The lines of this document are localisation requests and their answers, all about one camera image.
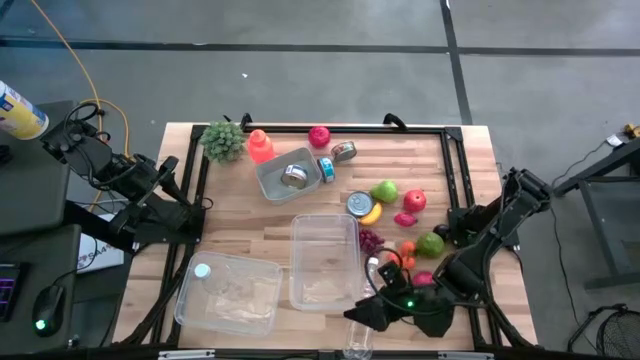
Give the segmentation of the pale blue round object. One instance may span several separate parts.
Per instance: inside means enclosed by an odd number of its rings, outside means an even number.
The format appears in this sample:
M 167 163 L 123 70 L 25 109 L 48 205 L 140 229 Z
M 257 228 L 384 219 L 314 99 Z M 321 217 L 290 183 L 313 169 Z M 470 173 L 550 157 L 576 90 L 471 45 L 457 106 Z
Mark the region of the pale blue round object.
M 236 279 L 236 272 L 223 263 L 199 263 L 194 269 L 196 285 L 209 295 L 237 300 L 245 295 L 243 283 Z

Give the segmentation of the clear plastic container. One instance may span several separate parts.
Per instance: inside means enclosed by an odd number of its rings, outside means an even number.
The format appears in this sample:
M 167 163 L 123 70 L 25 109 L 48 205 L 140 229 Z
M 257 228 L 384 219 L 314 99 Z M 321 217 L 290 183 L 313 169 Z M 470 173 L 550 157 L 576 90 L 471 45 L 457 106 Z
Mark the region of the clear plastic container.
M 289 300 L 300 311 L 338 313 L 360 296 L 358 222 L 349 214 L 304 214 L 291 223 Z
M 237 300 L 199 290 L 194 269 L 199 263 L 223 263 L 236 272 L 245 295 Z M 201 251 L 191 258 L 181 285 L 174 319 L 184 327 L 235 335 L 265 336 L 273 329 L 283 279 L 276 263 Z

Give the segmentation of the backlit black keyboard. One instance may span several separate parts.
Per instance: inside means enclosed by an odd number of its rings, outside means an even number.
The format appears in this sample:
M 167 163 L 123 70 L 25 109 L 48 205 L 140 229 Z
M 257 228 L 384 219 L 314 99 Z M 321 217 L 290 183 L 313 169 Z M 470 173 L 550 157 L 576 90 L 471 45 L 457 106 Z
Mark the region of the backlit black keyboard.
M 23 265 L 0 263 L 0 322 L 8 322 L 18 297 Z

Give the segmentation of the green pear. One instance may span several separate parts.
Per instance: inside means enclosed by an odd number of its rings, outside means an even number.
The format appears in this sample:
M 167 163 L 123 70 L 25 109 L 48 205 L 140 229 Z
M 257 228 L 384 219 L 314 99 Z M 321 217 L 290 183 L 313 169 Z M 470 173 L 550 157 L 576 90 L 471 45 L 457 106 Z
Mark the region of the green pear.
M 391 180 L 384 180 L 376 184 L 369 193 L 374 199 L 388 204 L 394 203 L 399 196 L 397 185 Z

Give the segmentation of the dark green apple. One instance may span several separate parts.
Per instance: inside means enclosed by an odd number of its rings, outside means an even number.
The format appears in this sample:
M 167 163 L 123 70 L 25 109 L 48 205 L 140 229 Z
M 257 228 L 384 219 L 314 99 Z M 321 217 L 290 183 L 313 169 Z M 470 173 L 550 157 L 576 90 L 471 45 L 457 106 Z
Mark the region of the dark green apple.
M 445 251 L 445 242 L 443 238 L 434 233 L 428 232 L 421 235 L 416 240 L 415 252 L 418 256 L 425 258 L 438 258 Z

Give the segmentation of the black side table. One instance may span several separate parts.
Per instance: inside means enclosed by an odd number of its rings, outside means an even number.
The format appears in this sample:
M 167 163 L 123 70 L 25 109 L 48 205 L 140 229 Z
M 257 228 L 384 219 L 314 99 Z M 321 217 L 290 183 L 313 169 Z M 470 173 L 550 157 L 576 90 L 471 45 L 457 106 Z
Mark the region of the black side table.
M 640 246 L 640 138 L 612 152 L 573 176 L 552 181 L 554 195 L 579 190 L 599 242 L 608 275 L 584 283 L 586 290 L 640 284 L 640 262 L 628 247 Z

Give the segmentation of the artificial green plant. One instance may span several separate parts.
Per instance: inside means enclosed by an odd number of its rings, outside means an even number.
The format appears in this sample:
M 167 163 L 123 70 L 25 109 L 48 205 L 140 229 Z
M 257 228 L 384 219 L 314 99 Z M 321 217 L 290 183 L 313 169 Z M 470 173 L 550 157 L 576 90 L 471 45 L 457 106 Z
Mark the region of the artificial green plant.
M 212 122 L 203 131 L 199 143 L 210 161 L 229 163 L 245 153 L 245 136 L 241 127 L 232 122 Z

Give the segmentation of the orange tomato cluster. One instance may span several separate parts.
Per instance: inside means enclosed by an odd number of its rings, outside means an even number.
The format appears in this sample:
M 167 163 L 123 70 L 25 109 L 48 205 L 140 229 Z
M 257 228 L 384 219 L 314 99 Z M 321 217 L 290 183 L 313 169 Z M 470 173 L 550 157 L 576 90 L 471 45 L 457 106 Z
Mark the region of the orange tomato cluster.
M 403 269 L 412 270 L 416 265 L 416 245 L 411 241 L 401 243 L 388 253 L 387 260 L 401 265 Z

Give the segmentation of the blue label tin can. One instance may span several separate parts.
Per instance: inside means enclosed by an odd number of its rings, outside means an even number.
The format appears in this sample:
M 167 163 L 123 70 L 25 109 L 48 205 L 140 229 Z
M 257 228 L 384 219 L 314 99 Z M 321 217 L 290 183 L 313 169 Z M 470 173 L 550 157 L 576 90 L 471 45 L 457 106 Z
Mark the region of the blue label tin can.
M 323 182 L 333 182 L 335 180 L 335 168 L 333 161 L 328 157 L 320 157 L 317 159 L 317 164 L 321 171 Z

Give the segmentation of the orange plastic bottle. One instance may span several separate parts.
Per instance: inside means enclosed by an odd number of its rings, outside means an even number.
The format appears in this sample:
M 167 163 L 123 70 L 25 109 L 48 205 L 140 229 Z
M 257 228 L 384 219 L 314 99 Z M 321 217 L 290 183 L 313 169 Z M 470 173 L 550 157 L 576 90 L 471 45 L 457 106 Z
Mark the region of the orange plastic bottle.
M 261 129 L 253 130 L 248 137 L 247 149 L 255 164 L 262 164 L 275 157 L 271 138 Z

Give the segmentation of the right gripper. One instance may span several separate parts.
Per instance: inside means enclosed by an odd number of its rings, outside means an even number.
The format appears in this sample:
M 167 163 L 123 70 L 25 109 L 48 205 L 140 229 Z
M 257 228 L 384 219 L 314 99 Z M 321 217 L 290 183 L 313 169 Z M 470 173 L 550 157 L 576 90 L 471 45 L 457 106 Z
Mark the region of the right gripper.
M 355 303 L 343 312 L 346 319 L 378 332 L 403 318 L 412 318 L 412 324 L 428 337 L 443 337 L 454 317 L 452 301 L 435 292 L 431 285 L 406 287 L 401 290 L 385 288 L 378 294 Z

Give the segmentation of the purple grape bunch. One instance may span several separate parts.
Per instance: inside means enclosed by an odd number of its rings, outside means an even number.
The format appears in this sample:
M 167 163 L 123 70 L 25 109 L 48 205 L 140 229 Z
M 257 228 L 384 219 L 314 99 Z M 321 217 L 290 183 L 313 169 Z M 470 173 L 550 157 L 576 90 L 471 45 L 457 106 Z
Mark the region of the purple grape bunch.
M 375 255 L 384 247 L 385 239 L 369 229 L 359 230 L 360 250 L 366 255 Z

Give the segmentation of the black desk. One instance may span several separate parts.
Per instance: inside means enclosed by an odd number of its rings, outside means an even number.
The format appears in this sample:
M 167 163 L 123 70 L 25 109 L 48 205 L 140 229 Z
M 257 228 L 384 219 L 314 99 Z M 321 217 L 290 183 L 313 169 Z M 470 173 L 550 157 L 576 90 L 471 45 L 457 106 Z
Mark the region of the black desk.
M 70 168 L 38 139 L 18 140 L 0 131 L 11 160 L 0 166 L 0 237 L 62 225 Z

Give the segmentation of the yellow wipes canister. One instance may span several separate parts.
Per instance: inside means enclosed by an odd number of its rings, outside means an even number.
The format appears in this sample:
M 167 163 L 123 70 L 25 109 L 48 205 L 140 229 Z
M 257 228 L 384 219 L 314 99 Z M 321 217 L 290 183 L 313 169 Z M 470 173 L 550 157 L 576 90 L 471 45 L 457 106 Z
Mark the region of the yellow wipes canister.
M 25 97 L 0 80 L 0 130 L 19 140 L 32 140 L 44 134 L 48 116 Z

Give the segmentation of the grey plastic bin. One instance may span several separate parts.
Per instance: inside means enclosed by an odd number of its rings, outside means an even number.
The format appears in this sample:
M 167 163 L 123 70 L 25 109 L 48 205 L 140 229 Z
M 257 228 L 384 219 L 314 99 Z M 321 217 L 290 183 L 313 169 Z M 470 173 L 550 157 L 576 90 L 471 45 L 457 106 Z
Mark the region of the grey plastic bin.
M 308 172 L 305 188 L 296 189 L 284 185 L 280 178 L 284 168 L 298 164 Z M 256 167 L 256 176 L 265 198 L 274 205 L 282 205 L 303 195 L 315 191 L 322 180 L 316 159 L 308 148 L 302 147 L 290 151 Z

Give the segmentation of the black computer mouse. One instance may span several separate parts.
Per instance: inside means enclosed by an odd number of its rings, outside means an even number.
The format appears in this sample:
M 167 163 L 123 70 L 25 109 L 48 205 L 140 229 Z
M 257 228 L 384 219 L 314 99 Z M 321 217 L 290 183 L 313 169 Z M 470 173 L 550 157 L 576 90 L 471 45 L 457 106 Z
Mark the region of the black computer mouse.
M 35 298 L 32 323 L 35 334 L 50 337 L 61 327 L 64 314 L 65 289 L 59 285 L 43 288 Z

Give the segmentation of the silver metal bracket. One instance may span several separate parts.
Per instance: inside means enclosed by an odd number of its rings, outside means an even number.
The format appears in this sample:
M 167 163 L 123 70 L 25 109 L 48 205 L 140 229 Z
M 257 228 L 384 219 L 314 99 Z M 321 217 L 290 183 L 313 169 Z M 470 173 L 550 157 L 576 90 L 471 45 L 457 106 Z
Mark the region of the silver metal bracket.
M 469 351 L 440 351 L 437 360 L 495 360 L 492 353 Z
M 161 351 L 157 360 L 215 360 L 216 351 L 214 349 L 178 349 L 171 351 Z

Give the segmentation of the white printed sheet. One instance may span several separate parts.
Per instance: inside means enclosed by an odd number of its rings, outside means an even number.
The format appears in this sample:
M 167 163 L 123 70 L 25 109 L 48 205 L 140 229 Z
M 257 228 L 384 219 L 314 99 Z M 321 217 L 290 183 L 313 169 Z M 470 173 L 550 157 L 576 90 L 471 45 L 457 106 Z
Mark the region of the white printed sheet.
M 82 234 L 77 258 L 77 273 L 98 271 L 124 264 L 124 252 L 111 245 Z

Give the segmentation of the black keyboard shelf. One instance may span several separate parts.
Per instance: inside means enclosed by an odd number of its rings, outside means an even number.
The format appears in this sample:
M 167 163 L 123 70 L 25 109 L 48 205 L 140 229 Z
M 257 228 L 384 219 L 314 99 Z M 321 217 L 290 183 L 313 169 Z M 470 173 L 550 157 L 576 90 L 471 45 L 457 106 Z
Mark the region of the black keyboard shelf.
M 11 318 L 0 322 L 0 356 L 37 353 L 67 345 L 79 240 L 80 228 L 76 225 L 0 237 L 0 263 L 23 265 Z M 38 293 L 50 285 L 65 289 L 63 322 L 54 335 L 39 337 L 33 329 L 32 308 Z

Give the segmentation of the small silver tin can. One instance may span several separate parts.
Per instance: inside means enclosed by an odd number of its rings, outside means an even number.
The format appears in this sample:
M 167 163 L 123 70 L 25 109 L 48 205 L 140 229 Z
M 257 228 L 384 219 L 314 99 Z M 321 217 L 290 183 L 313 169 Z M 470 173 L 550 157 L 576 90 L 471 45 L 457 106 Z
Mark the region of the small silver tin can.
M 303 189 L 308 182 L 308 172 L 301 165 L 290 164 L 284 168 L 280 180 L 288 187 Z

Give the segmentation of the yellow banana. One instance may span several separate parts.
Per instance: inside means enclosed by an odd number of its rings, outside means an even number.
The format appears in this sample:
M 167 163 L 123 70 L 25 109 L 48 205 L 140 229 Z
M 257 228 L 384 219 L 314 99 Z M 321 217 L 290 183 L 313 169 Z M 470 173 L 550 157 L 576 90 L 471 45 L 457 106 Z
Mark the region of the yellow banana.
M 359 219 L 359 223 L 364 226 L 373 225 L 380 219 L 382 212 L 382 205 L 379 202 L 376 202 L 371 211 Z

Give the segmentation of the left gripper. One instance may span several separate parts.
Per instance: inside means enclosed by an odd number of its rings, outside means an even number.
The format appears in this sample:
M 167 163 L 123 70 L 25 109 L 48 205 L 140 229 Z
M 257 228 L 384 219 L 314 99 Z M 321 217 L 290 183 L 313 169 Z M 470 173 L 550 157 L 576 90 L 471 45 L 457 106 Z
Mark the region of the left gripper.
M 131 231 L 136 243 L 166 243 L 180 229 L 180 204 L 193 207 L 178 187 L 176 157 L 168 157 L 159 168 L 148 157 L 124 159 L 119 173 L 109 179 L 109 189 L 129 200 L 109 223 L 113 233 Z

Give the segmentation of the black table frame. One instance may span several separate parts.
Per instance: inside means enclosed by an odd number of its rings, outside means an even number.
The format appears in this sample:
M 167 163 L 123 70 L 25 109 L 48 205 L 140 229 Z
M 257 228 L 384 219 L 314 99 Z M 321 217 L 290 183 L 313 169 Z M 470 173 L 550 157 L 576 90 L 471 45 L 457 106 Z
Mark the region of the black table frame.
M 173 155 L 180 159 L 176 170 L 182 179 L 189 146 L 202 132 L 203 123 L 168 123 L 159 150 L 159 160 Z M 189 176 L 189 197 L 202 193 L 213 206 L 207 211 L 204 234 L 196 250 L 227 253 L 278 263 L 283 268 L 280 302 L 272 331 L 263 337 L 182 328 L 178 345 L 186 348 L 262 348 L 262 349 L 340 349 L 345 343 L 348 320 L 338 313 L 300 311 L 289 302 L 291 269 L 290 225 L 298 214 L 344 213 L 347 196 L 352 191 L 369 190 L 382 180 L 397 183 L 402 194 L 420 188 L 426 192 L 427 208 L 418 214 L 413 228 L 393 222 L 399 205 L 385 206 L 383 218 L 375 224 L 387 241 L 414 240 L 432 226 L 446 221 L 450 208 L 448 185 L 455 176 L 458 202 L 466 206 L 465 190 L 471 190 L 478 204 L 488 204 L 500 193 L 494 151 L 486 126 L 408 125 L 402 131 L 382 125 L 326 125 L 332 142 L 354 141 L 357 156 L 337 166 L 335 182 L 321 185 L 309 195 L 284 205 L 272 205 L 257 183 L 250 158 L 229 166 L 209 165 L 205 185 L 196 185 L 199 170 L 205 166 L 202 149 L 197 148 L 193 172 Z M 441 139 L 448 140 L 452 175 L 445 175 L 447 163 Z M 137 255 L 131 265 L 126 292 L 115 326 L 113 341 L 131 336 L 158 297 L 169 247 L 155 244 Z M 514 255 L 496 254 L 491 266 L 491 281 L 496 300 L 509 320 L 529 341 L 537 343 L 523 276 Z M 473 342 L 469 315 L 456 309 L 451 329 L 444 338 L 430 339 L 406 323 L 393 324 L 389 330 L 374 335 L 375 350 L 471 349 Z

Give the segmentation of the green label tin can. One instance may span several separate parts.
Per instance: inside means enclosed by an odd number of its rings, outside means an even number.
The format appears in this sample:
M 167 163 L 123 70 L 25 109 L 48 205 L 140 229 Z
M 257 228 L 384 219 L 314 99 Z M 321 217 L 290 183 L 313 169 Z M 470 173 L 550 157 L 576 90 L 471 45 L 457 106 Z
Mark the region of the green label tin can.
M 344 141 L 336 144 L 331 149 L 334 163 L 343 163 L 351 160 L 357 155 L 357 149 L 353 141 Z

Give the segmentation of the wide silver tin can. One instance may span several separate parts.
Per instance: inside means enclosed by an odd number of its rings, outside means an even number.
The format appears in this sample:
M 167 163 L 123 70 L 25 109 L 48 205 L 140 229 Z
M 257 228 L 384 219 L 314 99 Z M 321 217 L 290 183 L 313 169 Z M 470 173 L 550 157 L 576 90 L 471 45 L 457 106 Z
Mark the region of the wide silver tin can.
M 368 215 L 374 207 L 374 200 L 369 193 L 363 191 L 352 192 L 346 200 L 346 209 L 356 218 Z

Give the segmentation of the red orange apple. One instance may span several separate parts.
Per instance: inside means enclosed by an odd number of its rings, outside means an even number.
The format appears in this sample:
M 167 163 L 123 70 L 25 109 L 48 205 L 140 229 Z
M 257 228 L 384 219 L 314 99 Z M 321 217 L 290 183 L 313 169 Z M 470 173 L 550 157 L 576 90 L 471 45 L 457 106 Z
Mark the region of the red orange apple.
M 403 198 L 403 209 L 409 213 L 420 212 L 425 209 L 426 203 L 426 195 L 422 190 L 409 190 Z

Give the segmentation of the clear plastic bottle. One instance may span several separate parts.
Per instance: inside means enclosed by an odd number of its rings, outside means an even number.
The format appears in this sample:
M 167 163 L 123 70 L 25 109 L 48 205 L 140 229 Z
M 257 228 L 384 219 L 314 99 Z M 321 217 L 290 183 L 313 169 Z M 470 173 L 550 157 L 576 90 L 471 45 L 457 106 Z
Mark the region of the clear plastic bottle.
M 379 260 L 372 257 L 366 263 L 366 275 L 371 279 L 375 277 Z M 362 283 L 361 299 L 375 295 L 373 287 L 368 282 L 366 276 Z M 342 350 L 346 360 L 370 360 L 373 353 L 373 329 L 358 322 L 351 321 L 347 331 L 345 347 Z

